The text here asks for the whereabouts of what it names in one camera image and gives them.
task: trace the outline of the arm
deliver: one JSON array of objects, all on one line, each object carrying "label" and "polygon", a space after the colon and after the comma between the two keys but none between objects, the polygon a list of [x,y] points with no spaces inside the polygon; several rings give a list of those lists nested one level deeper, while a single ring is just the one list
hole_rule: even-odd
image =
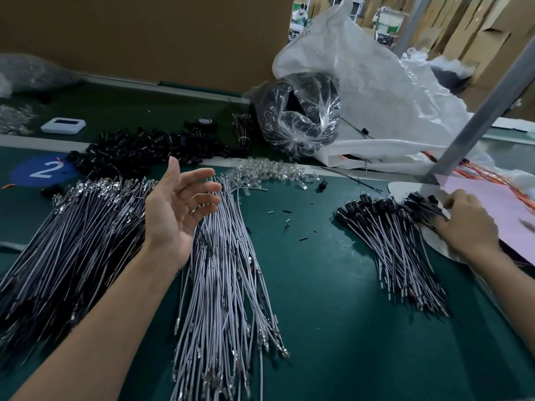
[{"label": "arm", "polygon": [[13,396],[12,401],[116,400],[137,348],[174,276],[193,231],[217,210],[221,185],[197,183],[213,169],[180,174],[175,158],[145,204],[145,242],[101,300]]},{"label": "arm", "polygon": [[436,220],[439,235],[487,282],[535,356],[535,280],[502,252],[498,228],[474,195],[457,190],[448,197],[445,207],[451,208],[451,219]]}]

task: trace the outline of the pile of black connectors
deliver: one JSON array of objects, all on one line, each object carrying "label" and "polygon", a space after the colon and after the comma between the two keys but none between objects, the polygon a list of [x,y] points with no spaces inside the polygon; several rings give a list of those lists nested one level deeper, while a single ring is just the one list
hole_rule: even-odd
[{"label": "pile of black connectors", "polygon": [[103,132],[98,143],[91,144],[85,152],[72,151],[66,159],[90,180],[118,176],[141,179],[149,174],[151,166],[167,163],[169,156],[176,157],[181,165],[196,166],[203,159],[232,154],[218,137],[199,129],[168,134],[161,129],[138,127],[137,133]]}]

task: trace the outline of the metal pole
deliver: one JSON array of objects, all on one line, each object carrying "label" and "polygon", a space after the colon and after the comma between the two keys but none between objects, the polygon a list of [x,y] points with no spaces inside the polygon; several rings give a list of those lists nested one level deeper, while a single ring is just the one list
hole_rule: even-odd
[{"label": "metal pole", "polygon": [[434,183],[434,175],[449,175],[466,157],[477,141],[492,126],[518,96],[535,79],[535,36],[511,65],[492,93],[466,123],[433,168],[424,176],[424,182]]},{"label": "metal pole", "polygon": [[412,34],[416,30],[416,27],[422,20],[424,16],[425,9],[429,5],[431,0],[416,0],[412,6],[412,11],[410,12],[409,18],[405,23],[403,32],[398,37],[398,41],[394,45],[392,50],[394,54],[401,59],[401,55],[409,48],[409,43],[412,38]]}]

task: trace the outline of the number 2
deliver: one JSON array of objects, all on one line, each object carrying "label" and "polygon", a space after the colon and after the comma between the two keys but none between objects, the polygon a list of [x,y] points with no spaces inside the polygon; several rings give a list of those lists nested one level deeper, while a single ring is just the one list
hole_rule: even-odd
[{"label": "number 2", "polygon": [[50,173],[50,172],[53,172],[54,170],[59,170],[60,168],[64,166],[63,162],[58,162],[58,161],[48,162],[48,163],[45,163],[44,165],[45,166],[56,165],[56,167],[53,167],[51,169],[41,170],[40,172],[35,172],[33,174],[30,174],[30,177],[39,177],[41,179],[49,179],[50,177],[52,177],[52,175],[45,174],[45,173]]}]

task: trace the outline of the pink paper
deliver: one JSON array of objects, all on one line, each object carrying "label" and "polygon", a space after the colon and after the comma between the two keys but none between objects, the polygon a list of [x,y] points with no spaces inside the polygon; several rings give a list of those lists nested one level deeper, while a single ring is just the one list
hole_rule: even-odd
[{"label": "pink paper", "polygon": [[483,208],[494,218],[500,239],[529,263],[535,265],[535,233],[522,225],[519,219],[535,225],[535,215],[516,198],[506,185],[484,180],[435,175],[440,187],[448,194],[463,189],[475,195]]}]

